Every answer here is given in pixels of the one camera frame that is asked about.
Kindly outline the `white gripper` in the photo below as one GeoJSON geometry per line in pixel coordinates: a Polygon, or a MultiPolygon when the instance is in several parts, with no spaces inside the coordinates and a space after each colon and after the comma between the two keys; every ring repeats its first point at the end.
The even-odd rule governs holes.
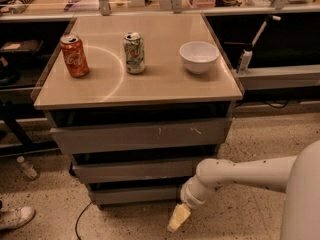
{"type": "Polygon", "coordinates": [[[190,209],[197,209],[213,194],[214,183],[204,177],[193,176],[182,186],[181,201],[177,204],[169,220],[167,229],[175,232],[191,215],[190,209]]]}

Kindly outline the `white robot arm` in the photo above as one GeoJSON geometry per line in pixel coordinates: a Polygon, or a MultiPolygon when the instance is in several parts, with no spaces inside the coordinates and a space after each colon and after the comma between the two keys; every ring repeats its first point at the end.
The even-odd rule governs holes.
{"type": "Polygon", "coordinates": [[[297,156],[234,163],[204,159],[180,191],[167,229],[176,231],[210,195],[229,184],[285,194],[280,240],[320,240],[320,141],[297,156]]]}

